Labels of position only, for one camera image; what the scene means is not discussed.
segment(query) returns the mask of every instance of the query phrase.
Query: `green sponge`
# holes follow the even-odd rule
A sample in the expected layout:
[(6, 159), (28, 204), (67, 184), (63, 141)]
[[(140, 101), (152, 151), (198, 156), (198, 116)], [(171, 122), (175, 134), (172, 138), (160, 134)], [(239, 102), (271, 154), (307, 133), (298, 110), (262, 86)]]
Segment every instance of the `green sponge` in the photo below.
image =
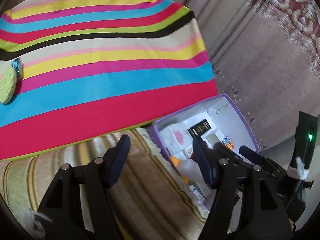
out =
[(9, 67), (3, 72), (0, 79), (0, 102), (4, 105), (9, 103), (17, 85), (17, 73), (14, 68)]

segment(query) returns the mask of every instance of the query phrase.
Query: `striped rug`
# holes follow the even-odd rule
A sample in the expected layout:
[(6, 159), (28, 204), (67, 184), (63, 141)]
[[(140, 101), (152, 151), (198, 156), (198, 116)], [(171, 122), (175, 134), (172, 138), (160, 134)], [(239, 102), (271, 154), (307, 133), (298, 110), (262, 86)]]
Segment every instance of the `striped rug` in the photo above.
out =
[(26, 0), (0, 19), (0, 60), (17, 57), (23, 80), (0, 105), (0, 159), (136, 127), (217, 94), (194, 14), (171, 0)]
[[(37, 210), (63, 163), (86, 165), (114, 147), (122, 134), (130, 136), (131, 149), (119, 181), (109, 192), (124, 239), (197, 240), (208, 212), (141, 128), (0, 163), (0, 193), (13, 215), (24, 226), (23, 211)], [(80, 187), (80, 201), (84, 226), (93, 232), (85, 185)]]

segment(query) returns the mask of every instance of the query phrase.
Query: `blue stripe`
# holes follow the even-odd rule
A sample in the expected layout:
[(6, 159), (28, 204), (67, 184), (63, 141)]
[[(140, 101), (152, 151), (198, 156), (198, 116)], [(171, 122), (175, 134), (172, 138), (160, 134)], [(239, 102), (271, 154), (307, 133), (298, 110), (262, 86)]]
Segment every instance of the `blue stripe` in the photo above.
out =
[(174, 2), (171, 0), (164, 0), (159, 4), (146, 9), (82, 13), (22, 24), (11, 24), (3, 18), (1, 18), (0, 29), (10, 33), (26, 33), (82, 22), (140, 18), (157, 14), (163, 11), (164, 9), (168, 8), (173, 3)]
[(68, 80), (19, 94), (7, 105), (0, 104), (0, 127), (68, 106), (152, 89), (207, 82), (212, 78), (212, 67), (207, 62), (197, 68), (134, 70)]

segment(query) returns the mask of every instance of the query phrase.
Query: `black stripe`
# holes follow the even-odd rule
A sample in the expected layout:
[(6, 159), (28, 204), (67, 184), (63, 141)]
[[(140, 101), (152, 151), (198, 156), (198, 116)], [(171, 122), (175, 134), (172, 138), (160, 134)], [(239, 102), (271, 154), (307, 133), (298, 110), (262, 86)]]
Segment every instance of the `black stripe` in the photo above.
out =
[(12, 60), (16, 57), (19, 57), (28, 52), (34, 51), (36, 49), (40, 49), (43, 47), (47, 47), (53, 44), (63, 43), (67, 41), (77, 41), (77, 40), (87, 40), (87, 39), (97, 39), (97, 38), (160, 38), (169, 35), (170, 33), (175, 32), (180, 29), (187, 23), (191, 21), (195, 17), (192, 11), (188, 12), (185, 16), (181, 17), (179, 20), (175, 21), (171, 25), (165, 27), (162, 30), (156, 32), (148, 32), (148, 33), (88, 33), (88, 34), (78, 34), (71, 35), (67, 37), (61, 37), (49, 41), (43, 41), (27, 47), (22, 50), (8, 52), (3, 49), (0, 49), (0, 60)]

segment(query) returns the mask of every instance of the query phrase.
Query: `metal screw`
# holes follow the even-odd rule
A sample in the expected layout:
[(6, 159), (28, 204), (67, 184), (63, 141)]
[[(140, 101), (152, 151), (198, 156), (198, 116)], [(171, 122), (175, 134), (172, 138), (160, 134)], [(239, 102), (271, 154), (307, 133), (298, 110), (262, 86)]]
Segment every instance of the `metal screw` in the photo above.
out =
[(95, 164), (103, 163), (103, 159), (101, 157), (97, 157), (97, 158), (94, 159), (94, 163)]
[(253, 169), (255, 170), (255, 171), (261, 171), (262, 170), (262, 168), (261, 168), (261, 166), (259, 166), (259, 165), (253, 165)]
[(225, 165), (227, 165), (227, 164), (228, 164), (228, 160), (227, 160), (227, 159), (222, 158), (222, 159), (220, 159), (220, 160), (219, 160), (219, 163), (220, 163), (221, 165), (225, 166)]
[(63, 163), (63, 164), (61, 165), (61, 169), (63, 169), (63, 170), (67, 170), (67, 169), (69, 169), (69, 167), (70, 167), (70, 164), (69, 164), (69, 163)]

